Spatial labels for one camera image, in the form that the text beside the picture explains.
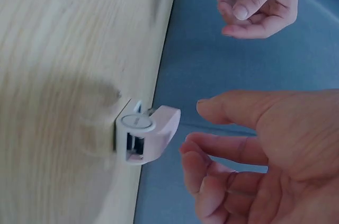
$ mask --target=white plastic latch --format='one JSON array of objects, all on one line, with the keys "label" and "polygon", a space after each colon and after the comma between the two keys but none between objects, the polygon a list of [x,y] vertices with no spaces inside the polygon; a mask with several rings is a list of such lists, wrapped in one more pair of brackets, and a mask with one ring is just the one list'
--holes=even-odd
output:
[{"label": "white plastic latch", "polygon": [[115,148],[119,158],[143,165],[159,158],[179,126],[181,111],[159,107],[151,116],[141,102],[130,100],[115,122]]}]

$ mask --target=blue fabric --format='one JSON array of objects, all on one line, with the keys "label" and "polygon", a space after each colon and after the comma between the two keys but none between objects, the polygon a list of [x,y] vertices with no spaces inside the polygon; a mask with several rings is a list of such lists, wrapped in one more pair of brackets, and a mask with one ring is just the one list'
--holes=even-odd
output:
[{"label": "blue fabric", "polygon": [[142,169],[135,224],[199,223],[178,152],[189,132],[254,135],[239,126],[209,124],[197,114],[197,100],[231,89],[339,87],[339,0],[299,0],[297,21],[265,40],[222,36],[225,23],[216,5],[215,0],[174,1],[154,107],[180,108],[181,126],[165,155]]}]

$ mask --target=wooden panel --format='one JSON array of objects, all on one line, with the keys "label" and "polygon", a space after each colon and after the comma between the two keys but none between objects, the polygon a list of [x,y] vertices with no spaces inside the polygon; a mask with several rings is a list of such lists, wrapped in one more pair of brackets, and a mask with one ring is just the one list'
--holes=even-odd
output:
[{"label": "wooden panel", "polygon": [[0,223],[132,224],[140,167],[80,117],[150,106],[172,1],[0,0]]}]

